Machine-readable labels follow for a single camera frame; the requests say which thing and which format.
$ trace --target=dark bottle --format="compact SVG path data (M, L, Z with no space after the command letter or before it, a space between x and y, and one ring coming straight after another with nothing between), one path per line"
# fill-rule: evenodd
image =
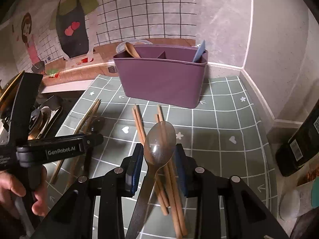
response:
M298 171L319 152L319 100L298 131L276 152L276 161L283 176Z

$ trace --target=teal object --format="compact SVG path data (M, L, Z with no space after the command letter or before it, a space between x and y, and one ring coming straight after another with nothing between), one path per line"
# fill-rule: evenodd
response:
M200 44L200 46L199 46L199 48L197 49L197 51L196 51L196 54L195 54L195 56L194 56L194 58L193 58L193 63L197 63L197 61L200 59L200 57L202 56L202 54L204 54L204 52L205 52L205 47L206 47L206 45L205 45L206 43L205 43L205 41L203 40L203 42Z
M313 208L319 207L319 177L317 177L312 184L311 205Z

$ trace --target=cartoon woman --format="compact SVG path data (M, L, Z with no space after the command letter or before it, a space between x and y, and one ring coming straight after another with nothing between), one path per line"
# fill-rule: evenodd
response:
M93 60L98 22L97 0L60 0L53 11L49 29L51 41L64 59L87 55L88 62ZM55 41L56 33L59 42Z
M34 73L45 74L45 66L44 62L40 60L38 57L38 52L35 48L35 42L33 38L33 34L31 34L32 30L32 20L30 13L26 13L23 17L21 23L21 31L22 31L22 41L25 44L29 57L32 62L31 70Z

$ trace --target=blue spatula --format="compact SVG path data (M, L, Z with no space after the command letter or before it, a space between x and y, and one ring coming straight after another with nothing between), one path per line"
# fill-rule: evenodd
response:
M200 44L199 48L197 49L192 62L196 63L204 52L205 52L205 40L203 40L203 42Z

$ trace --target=barcode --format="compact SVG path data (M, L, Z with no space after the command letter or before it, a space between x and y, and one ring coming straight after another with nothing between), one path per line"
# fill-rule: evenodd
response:
M300 150L296 140L292 141L292 143L290 144L290 148L293 152L293 155L296 158L296 161L299 161L303 157L303 155L301 153L301 150Z

